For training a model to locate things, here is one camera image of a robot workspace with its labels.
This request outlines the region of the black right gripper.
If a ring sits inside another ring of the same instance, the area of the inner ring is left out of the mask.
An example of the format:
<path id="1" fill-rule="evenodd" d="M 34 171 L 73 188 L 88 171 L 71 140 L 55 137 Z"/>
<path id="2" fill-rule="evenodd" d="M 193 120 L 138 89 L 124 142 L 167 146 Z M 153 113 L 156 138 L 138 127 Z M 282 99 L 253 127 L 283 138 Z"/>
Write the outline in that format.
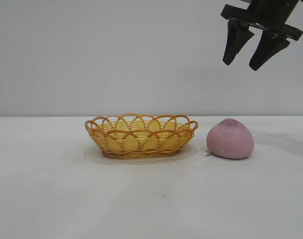
<path id="1" fill-rule="evenodd" d="M 286 24 L 297 4 L 297 0 L 252 0 L 246 9 L 225 5 L 221 16 L 229 21 L 223 62 L 230 65 L 254 36 L 249 26 L 263 30 L 258 47 L 249 62 L 254 71 L 289 46 L 290 42 L 286 38 L 300 39 L 303 32 Z"/>

